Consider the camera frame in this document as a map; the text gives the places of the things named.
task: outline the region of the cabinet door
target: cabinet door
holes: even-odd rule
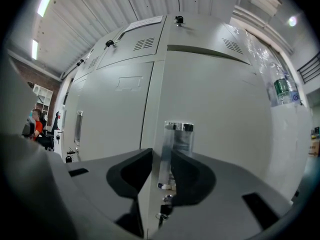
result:
[[[82,161],[140,148],[153,62],[92,72],[78,103],[83,111],[79,141]]]
[[[119,33],[121,29],[116,29],[104,37],[100,38],[98,42],[93,46],[93,48],[90,50],[88,54],[89,58],[85,58],[84,62],[81,64],[83,65],[81,69],[78,70],[77,74],[74,77],[74,80],[77,80],[90,72],[92,72],[97,66],[99,65],[99,62],[101,60],[101,55],[107,51],[108,48],[106,48],[106,42],[110,39],[114,39],[116,35]]]
[[[126,32],[115,46],[110,46],[98,69],[124,60],[156,54],[165,21],[166,16],[163,16],[160,23]]]
[[[239,165],[263,179],[271,157],[271,110],[263,80],[250,65],[168,51],[156,153],[161,154],[165,121],[177,120],[194,124],[195,153]]]
[[[74,81],[71,85],[68,97],[65,103],[65,119],[63,128],[63,140],[62,140],[62,158],[67,156],[67,151],[75,150],[75,129],[78,111],[78,100],[80,93],[84,87],[88,75],[85,75],[78,80]]]
[[[168,51],[217,55],[250,64],[242,45],[219,18],[187,12],[179,12],[178,15],[183,16],[185,22],[181,27],[174,23],[175,15],[167,16],[167,20],[172,22]]]

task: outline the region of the plastic bottle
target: plastic bottle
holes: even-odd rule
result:
[[[278,104],[291,103],[290,91],[283,70],[274,62],[270,63],[271,76],[275,87]]]
[[[291,101],[300,104],[300,96],[295,81],[287,71],[284,71],[284,77],[289,88]]]

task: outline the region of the black slot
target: black slot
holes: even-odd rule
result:
[[[246,194],[243,195],[242,198],[263,230],[266,230],[278,221],[278,216],[269,208],[257,193]]]
[[[74,176],[78,176],[78,175],[81,175],[81,174],[85,174],[85,173],[88,173],[89,171],[85,168],[80,168],[80,169],[76,169],[76,170],[70,170],[69,171],[69,174],[71,177],[74,177]]]

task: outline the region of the corrugated ceiling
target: corrugated ceiling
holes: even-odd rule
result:
[[[38,60],[65,72],[101,37],[131,22],[184,11],[229,22],[236,0],[51,0],[35,24]]]

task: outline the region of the ceiling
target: ceiling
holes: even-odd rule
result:
[[[50,0],[44,17],[40,0],[30,0],[12,32],[11,48],[31,60],[32,39],[38,41],[37,61],[59,76],[107,33],[129,23],[190,12],[229,23],[236,0]]]

